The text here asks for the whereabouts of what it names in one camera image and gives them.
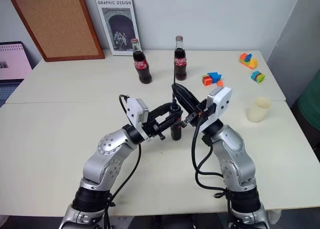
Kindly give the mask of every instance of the bottle cap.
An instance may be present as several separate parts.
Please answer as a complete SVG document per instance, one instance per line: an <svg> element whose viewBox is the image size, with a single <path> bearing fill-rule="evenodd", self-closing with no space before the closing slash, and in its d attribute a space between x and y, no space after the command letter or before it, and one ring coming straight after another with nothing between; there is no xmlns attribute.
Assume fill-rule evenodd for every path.
<svg viewBox="0 0 320 229"><path fill-rule="evenodd" d="M182 35L177 35L177 36L175 37L175 40L176 40L176 41L183 41L184 38L183 38Z"/></svg>
<svg viewBox="0 0 320 229"><path fill-rule="evenodd" d="M139 40L137 38L132 38L131 39L131 43L138 43L138 42L139 42Z"/></svg>

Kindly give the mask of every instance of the coca-cola logo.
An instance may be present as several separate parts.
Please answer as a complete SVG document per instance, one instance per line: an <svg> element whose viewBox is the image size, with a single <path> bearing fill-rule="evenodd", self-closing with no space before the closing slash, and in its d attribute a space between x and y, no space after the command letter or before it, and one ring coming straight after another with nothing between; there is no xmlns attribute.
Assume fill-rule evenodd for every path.
<svg viewBox="0 0 320 229"><path fill-rule="evenodd" d="M187 65L187 59L186 58L174 58L174 64L177 67L183 67Z"/></svg>
<svg viewBox="0 0 320 229"><path fill-rule="evenodd" d="M134 62L134 66L137 70L144 70L147 68L148 63L146 60L142 60L142 61L135 61Z"/></svg>

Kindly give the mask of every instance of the cork board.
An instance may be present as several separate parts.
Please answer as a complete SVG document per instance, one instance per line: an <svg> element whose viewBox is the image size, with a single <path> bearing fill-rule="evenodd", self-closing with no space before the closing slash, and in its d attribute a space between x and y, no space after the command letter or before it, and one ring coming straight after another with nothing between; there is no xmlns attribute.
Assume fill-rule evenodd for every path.
<svg viewBox="0 0 320 229"><path fill-rule="evenodd" d="M84 0L11 0L46 62L105 58Z"/></svg>

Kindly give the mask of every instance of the coca-cola bottle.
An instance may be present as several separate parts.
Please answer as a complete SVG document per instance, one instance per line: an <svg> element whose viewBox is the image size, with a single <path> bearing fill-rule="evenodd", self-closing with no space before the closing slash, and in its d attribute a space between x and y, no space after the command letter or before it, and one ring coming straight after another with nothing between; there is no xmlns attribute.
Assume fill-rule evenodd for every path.
<svg viewBox="0 0 320 229"><path fill-rule="evenodd" d="M186 51L184 49L184 38L181 35L175 37L175 50L174 50L174 70L175 78L183 81L187 78L187 59Z"/></svg>
<svg viewBox="0 0 320 229"><path fill-rule="evenodd" d="M146 60L145 54L142 52L139 41L137 38L131 39L133 60L136 71L139 74L139 80L143 84L149 84L152 77L149 71L149 64Z"/></svg>

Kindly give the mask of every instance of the beige cup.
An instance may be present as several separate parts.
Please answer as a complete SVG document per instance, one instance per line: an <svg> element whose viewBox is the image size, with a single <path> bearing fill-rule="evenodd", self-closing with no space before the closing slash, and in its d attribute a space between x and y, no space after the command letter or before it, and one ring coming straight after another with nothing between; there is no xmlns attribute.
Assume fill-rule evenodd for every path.
<svg viewBox="0 0 320 229"><path fill-rule="evenodd" d="M269 99L258 96L253 105L250 107L247 113L247 118L250 122L257 123L260 122L268 113L272 106Z"/></svg>

